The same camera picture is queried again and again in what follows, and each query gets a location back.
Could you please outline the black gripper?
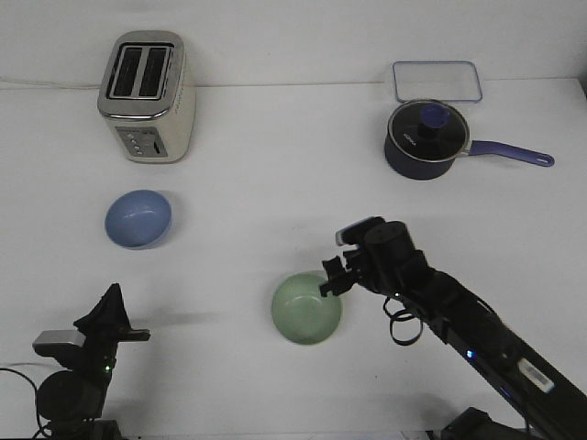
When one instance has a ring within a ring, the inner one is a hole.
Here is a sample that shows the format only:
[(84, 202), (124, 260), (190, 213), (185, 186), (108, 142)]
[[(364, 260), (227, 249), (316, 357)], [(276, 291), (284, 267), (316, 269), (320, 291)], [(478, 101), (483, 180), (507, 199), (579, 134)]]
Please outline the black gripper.
[(131, 328), (122, 290), (117, 283), (111, 284), (91, 312), (74, 321), (73, 326), (86, 335), (84, 354), (87, 367), (113, 367), (119, 343), (150, 340), (150, 330)]
[(362, 287), (390, 296), (404, 294), (429, 281), (424, 253), (415, 248), (405, 223), (384, 222), (375, 226), (357, 248), (346, 251), (346, 268), (340, 257), (323, 260), (327, 281), (319, 286), (321, 296), (339, 296), (357, 282)]

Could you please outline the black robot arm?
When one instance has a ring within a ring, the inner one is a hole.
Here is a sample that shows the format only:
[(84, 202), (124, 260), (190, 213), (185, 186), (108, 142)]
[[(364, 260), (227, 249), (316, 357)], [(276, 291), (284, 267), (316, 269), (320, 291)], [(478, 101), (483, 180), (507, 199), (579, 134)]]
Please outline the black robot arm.
[(336, 234), (346, 247), (326, 260), (322, 296), (359, 285), (396, 300), (390, 323), (418, 320), (453, 347), (546, 439), (586, 436), (586, 396), (506, 326), (484, 300), (447, 273), (430, 267), (405, 223), (368, 217)]
[(33, 350), (62, 366), (44, 379), (36, 392), (36, 406), (48, 421), (51, 439), (123, 437), (117, 421), (102, 418), (118, 345), (149, 339), (149, 330), (131, 326), (117, 283), (109, 286), (72, 329), (40, 333), (32, 343)]

